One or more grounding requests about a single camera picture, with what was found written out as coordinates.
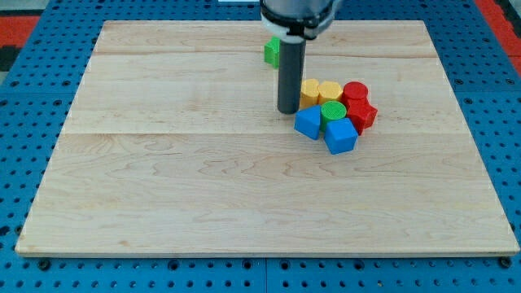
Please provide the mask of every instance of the wood grain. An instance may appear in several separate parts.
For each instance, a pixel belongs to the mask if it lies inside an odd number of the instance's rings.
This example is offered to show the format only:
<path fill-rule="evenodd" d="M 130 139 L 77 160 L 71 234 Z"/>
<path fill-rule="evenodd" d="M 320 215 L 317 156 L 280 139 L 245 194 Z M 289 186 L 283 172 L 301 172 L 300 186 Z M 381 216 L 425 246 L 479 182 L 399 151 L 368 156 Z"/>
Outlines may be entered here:
<path fill-rule="evenodd" d="M 370 87 L 330 155 L 276 111 L 258 22 L 109 21 L 16 250 L 57 257 L 506 256 L 519 251 L 427 30 L 337 21 L 305 76 Z"/>

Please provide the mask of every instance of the blue cube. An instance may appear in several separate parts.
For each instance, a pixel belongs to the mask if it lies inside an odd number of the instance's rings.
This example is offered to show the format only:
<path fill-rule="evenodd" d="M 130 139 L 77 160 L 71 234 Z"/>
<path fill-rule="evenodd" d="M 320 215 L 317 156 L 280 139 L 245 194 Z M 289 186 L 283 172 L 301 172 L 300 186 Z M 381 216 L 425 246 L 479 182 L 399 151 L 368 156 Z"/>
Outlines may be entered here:
<path fill-rule="evenodd" d="M 295 115 L 295 130 L 317 140 L 320 133 L 320 105 L 298 111 Z"/>
<path fill-rule="evenodd" d="M 349 118 L 332 121 L 326 126 L 324 140 L 332 155 L 352 151 L 357 139 L 358 132 Z"/>

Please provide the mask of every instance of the toy block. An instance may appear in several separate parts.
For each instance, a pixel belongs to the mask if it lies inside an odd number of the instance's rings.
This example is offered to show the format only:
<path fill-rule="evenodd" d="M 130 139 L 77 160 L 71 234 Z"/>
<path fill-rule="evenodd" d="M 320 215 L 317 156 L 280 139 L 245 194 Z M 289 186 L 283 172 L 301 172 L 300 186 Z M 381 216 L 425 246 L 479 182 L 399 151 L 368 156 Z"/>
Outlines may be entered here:
<path fill-rule="evenodd" d="M 378 109 L 371 106 L 366 99 L 350 99 L 348 100 L 348 118 L 361 135 L 364 129 L 373 125 Z"/>
<path fill-rule="evenodd" d="M 277 69 L 279 52 L 280 40 L 278 37 L 271 37 L 271 40 L 264 45 L 264 62 L 271 64 L 271 66 Z"/>
<path fill-rule="evenodd" d="M 332 155 L 352 151 L 357 139 L 357 130 L 349 118 L 342 118 L 327 124 L 324 140 Z"/>
<path fill-rule="evenodd" d="M 300 87 L 300 109 L 312 107 L 318 103 L 318 80 L 302 81 Z"/>
<path fill-rule="evenodd" d="M 320 132 L 320 106 L 315 105 L 295 114 L 295 130 L 311 139 L 318 139 Z"/>
<path fill-rule="evenodd" d="M 369 89 L 366 85 L 359 81 L 351 81 L 344 86 L 342 102 L 346 104 L 348 100 L 367 99 L 368 95 Z"/>
<path fill-rule="evenodd" d="M 324 81 L 318 86 L 318 104 L 322 105 L 329 101 L 340 101 L 342 93 L 342 87 L 340 87 L 338 82 Z"/>
<path fill-rule="evenodd" d="M 329 101 L 325 102 L 320 109 L 320 130 L 326 131 L 328 123 L 345 118 L 347 109 L 341 102 Z"/>

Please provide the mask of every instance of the blue pegboard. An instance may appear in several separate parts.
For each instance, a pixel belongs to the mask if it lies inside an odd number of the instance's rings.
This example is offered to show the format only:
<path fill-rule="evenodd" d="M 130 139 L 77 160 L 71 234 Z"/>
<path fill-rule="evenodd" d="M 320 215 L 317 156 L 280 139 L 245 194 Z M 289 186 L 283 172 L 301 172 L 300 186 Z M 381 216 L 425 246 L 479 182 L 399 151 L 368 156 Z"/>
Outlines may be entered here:
<path fill-rule="evenodd" d="M 215 0 L 51 0 L 0 87 L 0 291 L 521 291 L 521 257 L 23 259 L 17 234 L 104 20 L 258 20 Z M 424 20 L 521 239 L 521 80 L 472 1 L 344 0 L 340 20 Z"/>

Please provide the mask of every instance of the black cylindrical end effector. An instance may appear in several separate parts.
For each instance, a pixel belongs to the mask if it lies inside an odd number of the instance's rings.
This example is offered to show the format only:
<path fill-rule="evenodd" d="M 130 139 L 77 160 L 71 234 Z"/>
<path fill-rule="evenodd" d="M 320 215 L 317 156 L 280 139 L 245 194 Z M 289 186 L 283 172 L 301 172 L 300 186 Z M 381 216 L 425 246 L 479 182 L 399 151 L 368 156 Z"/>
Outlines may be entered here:
<path fill-rule="evenodd" d="M 293 114 L 299 110 L 305 52 L 305 41 L 298 44 L 280 41 L 277 109 L 281 113 Z"/>

